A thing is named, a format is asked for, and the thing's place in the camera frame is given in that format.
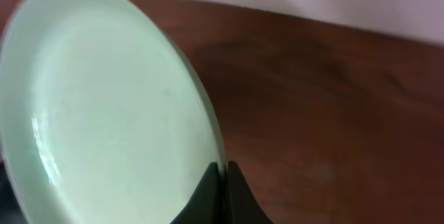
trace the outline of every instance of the black object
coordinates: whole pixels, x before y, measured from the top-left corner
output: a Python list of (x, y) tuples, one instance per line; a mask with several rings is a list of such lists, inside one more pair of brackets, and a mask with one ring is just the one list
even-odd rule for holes
[[(26, 224), (0, 164), (0, 223)], [(221, 181), (216, 162), (210, 163), (188, 204), (171, 224), (273, 224), (257, 204), (241, 169), (228, 162)]]

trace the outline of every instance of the wood grain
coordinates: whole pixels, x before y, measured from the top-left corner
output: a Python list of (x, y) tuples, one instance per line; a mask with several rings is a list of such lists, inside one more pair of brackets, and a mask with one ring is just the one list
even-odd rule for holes
[[(190, 0), (131, 0), (212, 100), (228, 157), (284, 223), (444, 222), (444, 48)], [(4, 25), (18, 0), (0, 0)]]

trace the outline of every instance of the round plate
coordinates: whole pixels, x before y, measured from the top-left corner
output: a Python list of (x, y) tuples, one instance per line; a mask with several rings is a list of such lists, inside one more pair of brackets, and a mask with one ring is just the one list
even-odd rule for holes
[(197, 75), (127, 0), (24, 0), (3, 36), (0, 133), (32, 224), (170, 223), (225, 166)]

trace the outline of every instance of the white plate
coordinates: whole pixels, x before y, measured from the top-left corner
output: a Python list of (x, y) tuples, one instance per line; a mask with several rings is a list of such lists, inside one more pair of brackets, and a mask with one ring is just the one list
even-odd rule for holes
[(0, 133), (31, 224), (170, 223), (225, 166), (197, 75), (127, 0), (24, 0), (3, 35)]

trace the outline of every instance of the ceramic plate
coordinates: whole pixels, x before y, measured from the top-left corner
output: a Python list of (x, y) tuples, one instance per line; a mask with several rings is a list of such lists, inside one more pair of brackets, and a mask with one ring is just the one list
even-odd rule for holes
[(3, 34), (0, 133), (31, 224), (170, 223), (219, 127), (186, 58), (127, 0), (24, 0)]

